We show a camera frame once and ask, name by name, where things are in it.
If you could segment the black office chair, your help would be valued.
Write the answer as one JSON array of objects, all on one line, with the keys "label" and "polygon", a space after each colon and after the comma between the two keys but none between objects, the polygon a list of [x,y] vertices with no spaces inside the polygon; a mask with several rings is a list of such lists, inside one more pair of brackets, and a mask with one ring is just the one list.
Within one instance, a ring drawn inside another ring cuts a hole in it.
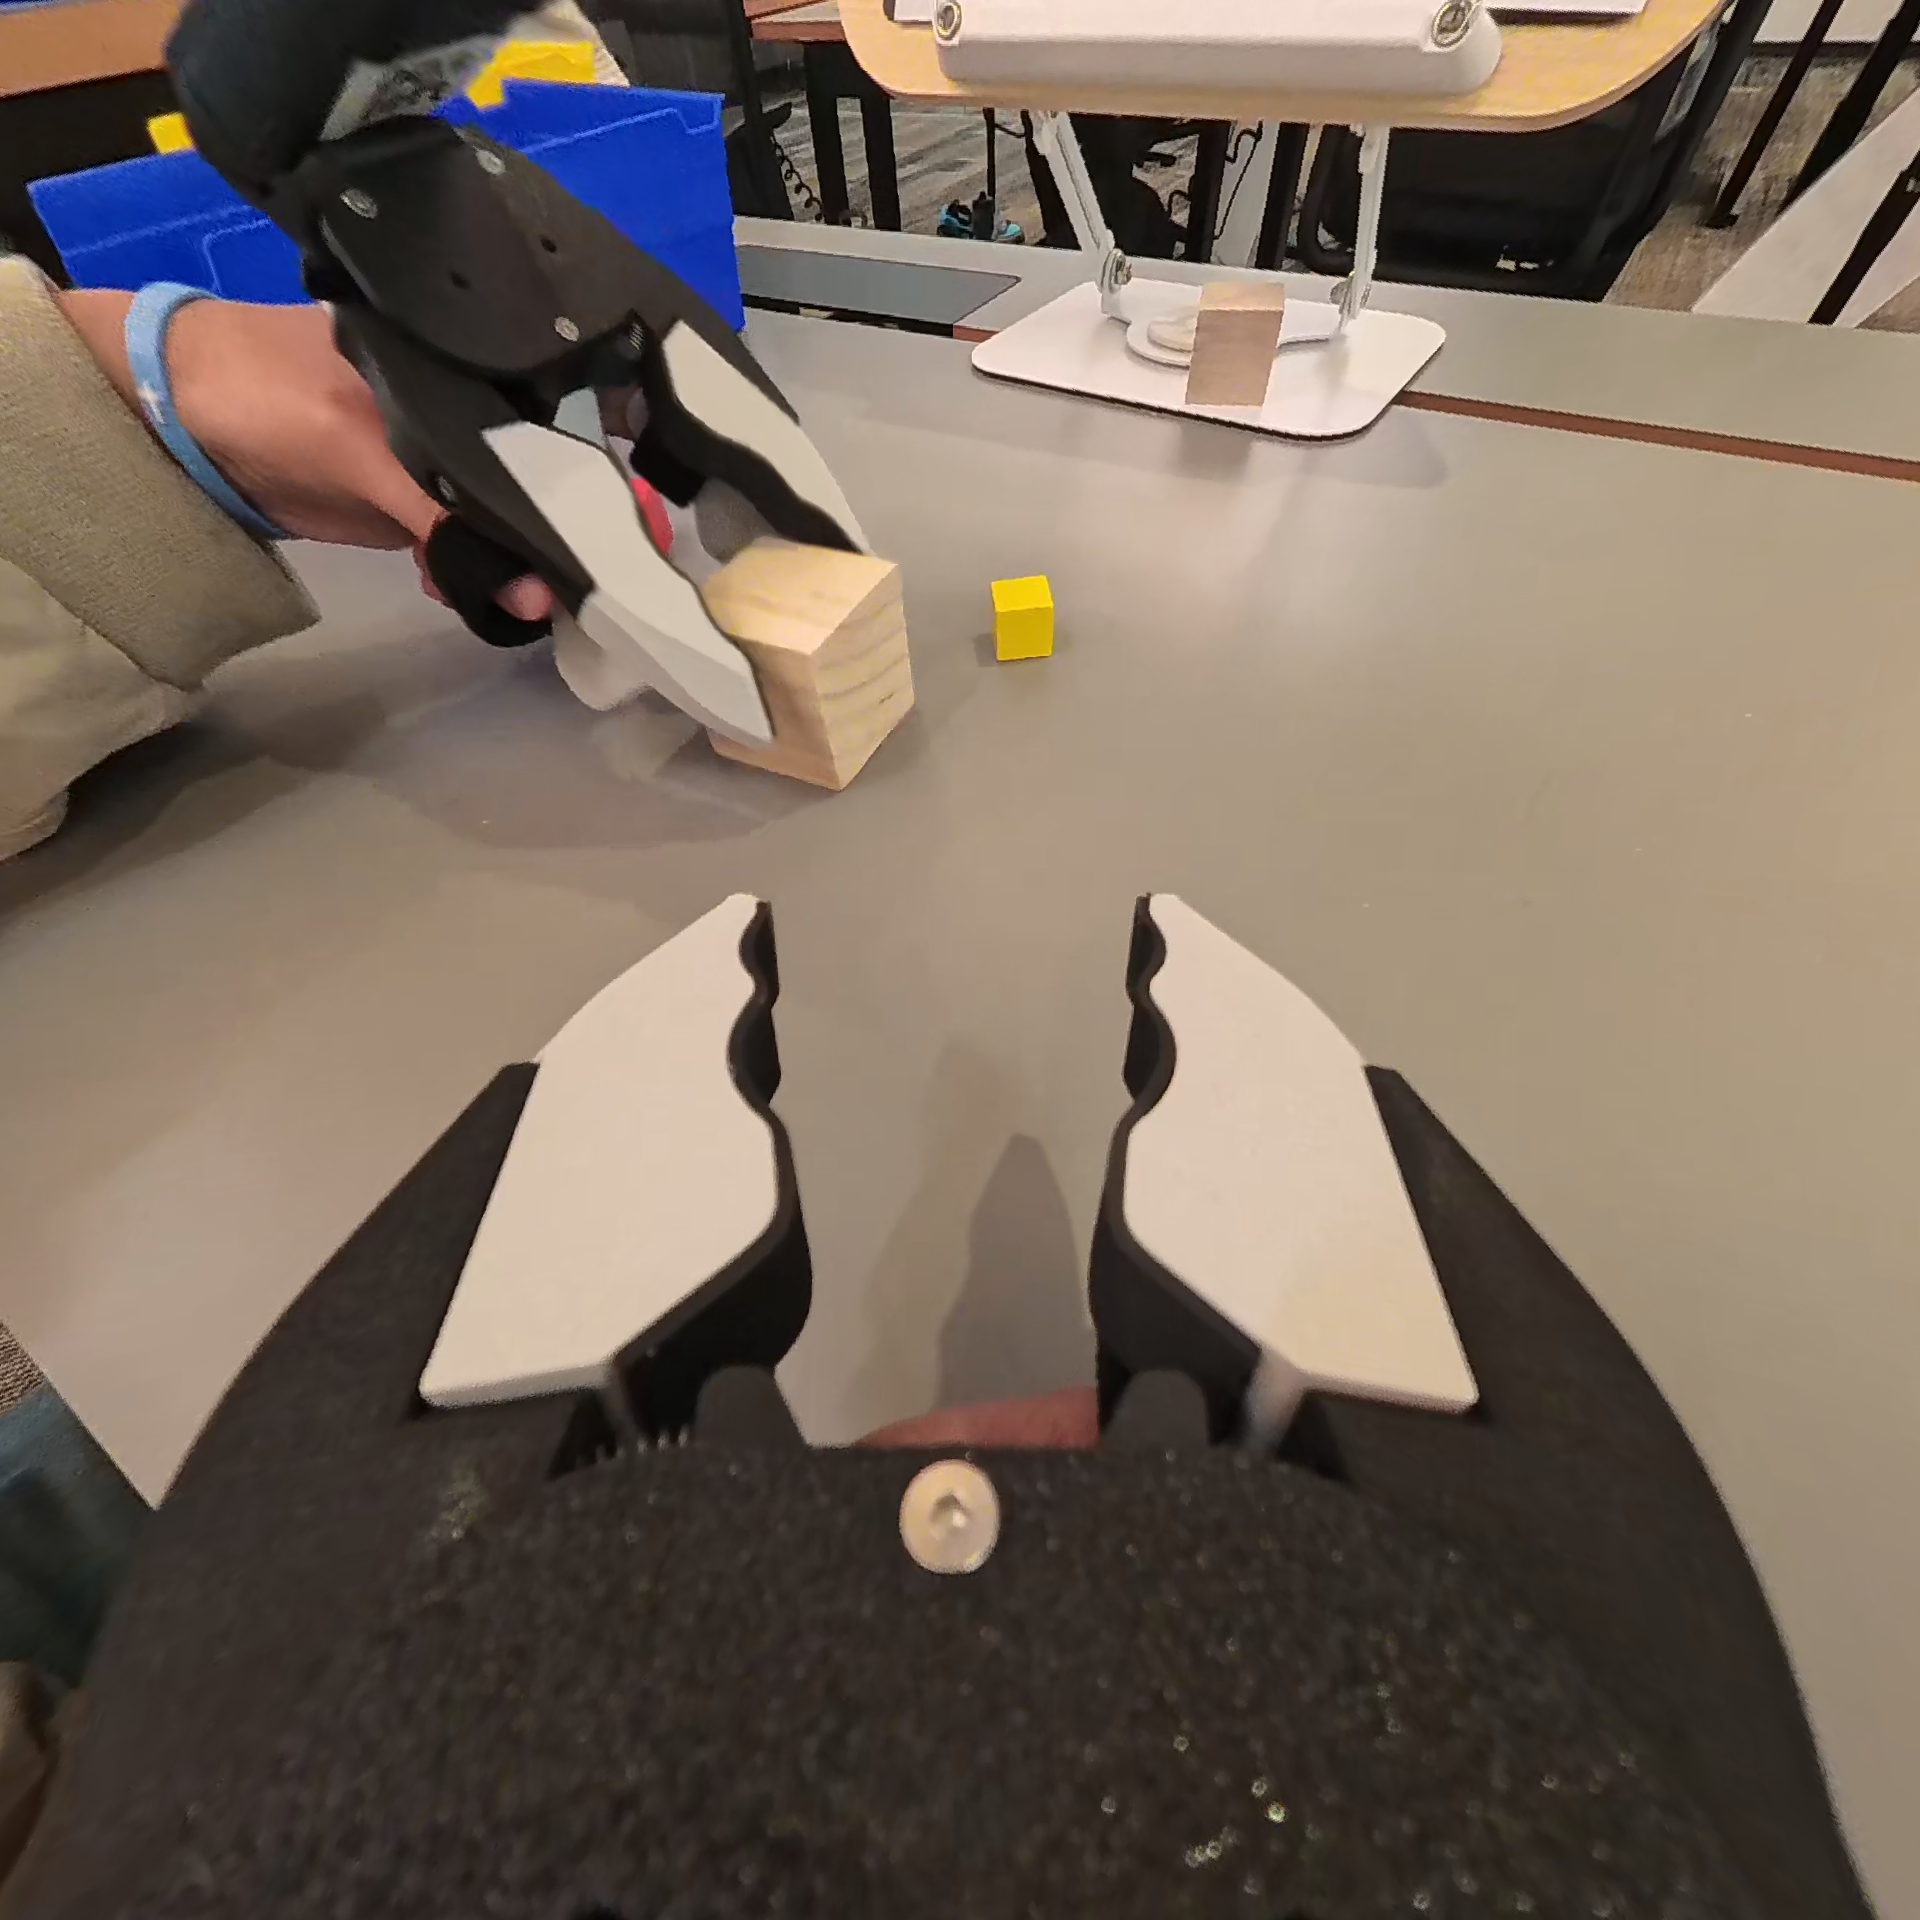
[{"label": "black office chair", "polygon": [[1390,137],[1380,280],[1598,302],[1667,214],[1719,103],[1655,86],[1531,135]]}]

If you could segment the blue wristband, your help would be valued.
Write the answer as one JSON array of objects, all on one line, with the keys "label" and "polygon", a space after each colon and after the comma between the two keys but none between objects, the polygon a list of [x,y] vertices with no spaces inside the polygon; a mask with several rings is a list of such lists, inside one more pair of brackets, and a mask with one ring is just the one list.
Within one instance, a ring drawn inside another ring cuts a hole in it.
[{"label": "blue wristband", "polygon": [[135,404],[176,465],[251,536],[286,541],[309,335],[291,306],[139,287],[124,320]]}]

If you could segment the medium wooden cube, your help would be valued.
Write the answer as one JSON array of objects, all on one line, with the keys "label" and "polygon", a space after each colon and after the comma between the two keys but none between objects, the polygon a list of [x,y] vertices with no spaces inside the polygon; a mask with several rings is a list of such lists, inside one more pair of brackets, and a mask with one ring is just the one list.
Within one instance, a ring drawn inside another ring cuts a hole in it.
[{"label": "medium wooden cube", "polygon": [[1213,280],[1193,309],[1184,404],[1259,412],[1280,353],[1287,287],[1280,280]]}]

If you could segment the yellow plastic bin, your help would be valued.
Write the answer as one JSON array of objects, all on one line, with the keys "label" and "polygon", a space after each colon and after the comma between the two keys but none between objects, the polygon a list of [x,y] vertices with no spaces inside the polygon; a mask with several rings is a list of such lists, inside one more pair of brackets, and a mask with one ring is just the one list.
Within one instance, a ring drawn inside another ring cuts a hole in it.
[{"label": "yellow plastic bin", "polygon": [[[588,39],[509,39],[492,61],[477,71],[465,89],[473,106],[497,106],[512,82],[596,85],[593,42]],[[192,137],[180,112],[149,118],[155,153],[185,153]]]}]

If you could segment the white folding stand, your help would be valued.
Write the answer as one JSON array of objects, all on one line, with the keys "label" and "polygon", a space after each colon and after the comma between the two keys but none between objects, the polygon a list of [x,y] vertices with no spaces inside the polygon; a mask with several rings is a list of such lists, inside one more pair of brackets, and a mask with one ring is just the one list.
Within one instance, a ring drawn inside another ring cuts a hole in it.
[{"label": "white folding stand", "polygon": [[[950,80],[1151,80],[1211,89],[1247,80],[1283,92],[1453,98],[1497,71],[1502,37],[1475,1],[1181,1],[921,4]],[[1259,412],[1184,404],[1190,287],[1137,276],[1097,206],[1086,156],[1062,112],[1036,121],[1093,280],[977,343],[973,369],[996,381],[1249,426],[1289,441],[1344,441],[1380,418],[1445,343],[1435,321],[1366,309],[1384,186],[1388,127],[1359,133],[1352,265],[1328,302],[1287,296],[1280,353]]]}]

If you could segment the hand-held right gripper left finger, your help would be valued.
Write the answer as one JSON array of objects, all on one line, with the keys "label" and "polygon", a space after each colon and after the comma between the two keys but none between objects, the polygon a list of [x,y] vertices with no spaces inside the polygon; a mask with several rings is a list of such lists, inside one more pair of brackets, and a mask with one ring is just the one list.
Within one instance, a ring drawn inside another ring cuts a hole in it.
[{"label": "hand-held right gripper left finger", "polygon": [[623,1388],[688,1420],[712,1376],[777,1369],[811,1303],[777,997],[772,906],[727,896],[540,1049],[424,1405]]}]

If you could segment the wooden display board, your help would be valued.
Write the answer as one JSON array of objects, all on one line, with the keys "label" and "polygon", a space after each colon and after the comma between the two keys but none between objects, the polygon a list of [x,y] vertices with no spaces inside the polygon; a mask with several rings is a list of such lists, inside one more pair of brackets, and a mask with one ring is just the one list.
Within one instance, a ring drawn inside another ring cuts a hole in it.
[{"label": "wooden display board", "polygon": [[1188,86],[1151,80],[1097,86],[1091,80],[950,80],[933,26],[900,24],[883,1],[841,1],[838,20],[860,71],[909,105],[1006,106],[1025,112],[1097,112],[1173,116],[1221,122],[1283,121],[1307,126],[1384,126],[1521,135],[1573,126],[1615,105],[1685,56],[1720,16],[1709,1],[1651,1],[1633,18],[1577,24],[1520,23],[1504,30],[1492,78],[1453,98],[1283,92],[1236,80]]}]

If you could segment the large wooden cube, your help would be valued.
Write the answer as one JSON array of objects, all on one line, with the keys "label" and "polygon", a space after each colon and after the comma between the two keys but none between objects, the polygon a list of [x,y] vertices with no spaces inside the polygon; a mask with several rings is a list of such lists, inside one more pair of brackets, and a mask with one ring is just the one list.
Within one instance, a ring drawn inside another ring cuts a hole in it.
[{"label": "large wooden cube", "polygon": [[749,661],[772,722],[764,748],[708,732],[729,761],[843,790],[915,709],[900,566],[759,540],[701,588]]}]

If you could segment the person's left hand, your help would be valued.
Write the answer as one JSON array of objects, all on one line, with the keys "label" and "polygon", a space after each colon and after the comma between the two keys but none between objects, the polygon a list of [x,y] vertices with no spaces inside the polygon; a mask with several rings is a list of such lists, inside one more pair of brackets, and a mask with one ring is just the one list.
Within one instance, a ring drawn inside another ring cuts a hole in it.
[{"label": "person's left hand", "polygon": [[408,551],[423,591],[441,604],[443,591],[427,576],[424,549],[445,508],[417,487],[393,453],[371,385],[336,344],[328,309],[270,306],[291,306],[309,335],[300,375],[301,447],[286,525],[295,540]]}]

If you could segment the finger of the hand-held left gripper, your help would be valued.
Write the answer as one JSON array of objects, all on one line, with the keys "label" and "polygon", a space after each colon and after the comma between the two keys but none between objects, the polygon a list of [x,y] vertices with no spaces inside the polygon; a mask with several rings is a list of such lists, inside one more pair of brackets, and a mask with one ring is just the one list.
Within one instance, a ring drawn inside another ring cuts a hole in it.
[{"label": "finger of the hand-held left gripper", "polygon": [[727,327],[671,320],[655,333],[655,484],[679,504],[719,487],[790,544],[873,551],[803,421]]},{"label": "finger of the hand-held left gripper", "polygon": [[582,573],[571,621],[588,661],[563,670],[579,697],[608,709],[647,686],[705,729],[771,745],[772,720],[751,663],[652,540],[613,450],[525,421],[484,426],[483,444]]}]

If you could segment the white slanted panel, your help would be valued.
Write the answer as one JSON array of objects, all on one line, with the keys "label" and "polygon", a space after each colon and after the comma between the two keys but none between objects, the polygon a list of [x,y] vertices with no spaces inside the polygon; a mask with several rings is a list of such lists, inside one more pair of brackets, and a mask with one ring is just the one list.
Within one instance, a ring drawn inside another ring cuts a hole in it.
[{"label": "white slanted panel", "polygon": [[1694,302],[1731,320],[1813,321],[1869,220],[1915,160],[1917,96],[1908,96],[1836,160]]}]

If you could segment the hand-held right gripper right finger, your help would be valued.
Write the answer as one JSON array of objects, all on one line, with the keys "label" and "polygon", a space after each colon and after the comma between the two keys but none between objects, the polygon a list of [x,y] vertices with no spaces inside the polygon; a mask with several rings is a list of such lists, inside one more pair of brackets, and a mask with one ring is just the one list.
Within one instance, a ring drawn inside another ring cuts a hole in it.
[{"label": "hand-held right gripper right finger", "polygon": [[1124,1111],[1091,1241],[1097,1420],[1184,1376],[1207,1424],[1312,1394],[1465,1415],[1479,1384],[1366,1063],[1174,893],[1133,906]]}]

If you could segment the blue plastic bin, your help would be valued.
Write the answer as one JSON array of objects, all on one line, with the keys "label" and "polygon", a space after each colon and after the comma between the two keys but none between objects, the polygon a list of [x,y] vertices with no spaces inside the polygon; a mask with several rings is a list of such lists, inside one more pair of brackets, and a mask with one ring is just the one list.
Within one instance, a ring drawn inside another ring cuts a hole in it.
[{"label": "blue plastic bin", "polygon": [[[507,80],[492,106],[461,98],[441,116],[545,168],[743,328],[719,96]],[[77,285],[176,280],[229,302],[303,298],[296,247],[192,151],[45,175],[27,194]]]}]

